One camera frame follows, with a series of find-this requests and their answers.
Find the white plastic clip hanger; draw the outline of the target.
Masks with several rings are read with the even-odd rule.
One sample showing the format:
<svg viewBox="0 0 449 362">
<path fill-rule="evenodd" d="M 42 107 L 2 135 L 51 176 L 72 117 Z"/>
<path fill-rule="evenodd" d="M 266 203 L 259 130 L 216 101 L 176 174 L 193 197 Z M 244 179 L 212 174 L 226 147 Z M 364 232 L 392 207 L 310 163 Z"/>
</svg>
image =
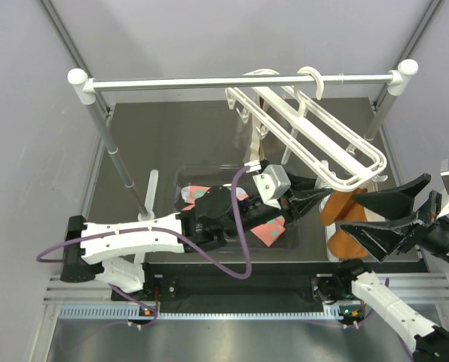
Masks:
<svg viewBox="0 0 449 362">
<path fill-rule="evenodd" d="M 298 75 L 310 77 L 315 84 L 313 99 L 300 85 L 279 81 L 283 94 L 270 86 L 253 86 L 251 97 L 240 87 L 227 87 L 228 107 L 240 105 L 259 117 L 267 135 L 283 144 L 282 165 L 293 154 L 335 191 L 351 192 L 386 180 L 384 153 L 318 104 L 325 76 L 311 66 L 300 68 Z M 238 112 L 242 123 L 243 109 Z"/>
</svg>

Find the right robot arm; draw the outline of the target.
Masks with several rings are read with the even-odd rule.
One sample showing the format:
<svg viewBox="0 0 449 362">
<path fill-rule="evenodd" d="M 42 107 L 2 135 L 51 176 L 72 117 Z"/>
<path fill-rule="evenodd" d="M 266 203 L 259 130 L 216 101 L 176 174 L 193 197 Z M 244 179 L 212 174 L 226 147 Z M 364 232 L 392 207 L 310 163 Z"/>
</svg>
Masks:
<svg viewBox="0 0 449 362">
<path fill-rule="evenodd" d="M 449 173 L 444 174 L 443 192 L 430 192 L 421 206 L 414 204 L 430 180 L 423 174 L 393 189 L 327 197 L 319 211 L 337 267 L 314 278 L 313 295 L 335 308 L 347 327 L 378 316 L 398 335 L 413 361 L 449 361 L 449 329 L 417 310 L 419 304 L 449 300 L 446 278 L 382 274 L 352 248 L 357 244 L 377 262 L 417 249 L 449 263 Z"/>
</svg>

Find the orange beige sock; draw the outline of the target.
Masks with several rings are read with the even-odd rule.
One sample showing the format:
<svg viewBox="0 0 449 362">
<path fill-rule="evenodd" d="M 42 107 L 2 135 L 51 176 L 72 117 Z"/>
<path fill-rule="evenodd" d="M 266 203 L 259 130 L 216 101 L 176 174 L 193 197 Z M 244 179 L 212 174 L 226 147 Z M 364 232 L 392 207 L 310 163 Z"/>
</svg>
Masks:
<svg viewBox="0 0 449 362">
<path fill-rule="evenodd" d="M 368 251 L 340 228 L 340 222 L 334 222 L 335 232 L 327 241 L 327 248 L 338 259 L 363 259 Z"/>
</svg>

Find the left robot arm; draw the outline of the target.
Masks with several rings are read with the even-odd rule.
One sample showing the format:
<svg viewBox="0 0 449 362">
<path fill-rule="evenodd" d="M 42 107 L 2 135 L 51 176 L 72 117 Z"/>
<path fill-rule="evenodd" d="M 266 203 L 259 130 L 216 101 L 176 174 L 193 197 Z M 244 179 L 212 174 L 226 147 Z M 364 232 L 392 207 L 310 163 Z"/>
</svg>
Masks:
<svg viewBox="0 0 449 362">
<path fill-rule="evenodd" d="M 315 180 L 290 173 L 274 181 L 268 173 L 254 175 L 258 193 L 239 198 L 237 188 L 245 174 L 234 174 L 229 186 L 212 186 L 196 199 L 191 209 L 161 218 L 124 224 L 98 224 L 83 216 L 68 221 L 60 280 L 69 284 L 100 281 L 148 298 L 154 281 L 141 263 L 125 258 L 131 254 L 168 252 L 199 253 L 226 275 L 245 280 L 252 274 L 252 260 L 246 233 L 280 218 L 285 224 L 305 216 L 330 188 L 318 189 Z M 234 271 L 211 256 L 224 247 L 228 238 L 240 242 L 245 269 Z"/>
</svg>

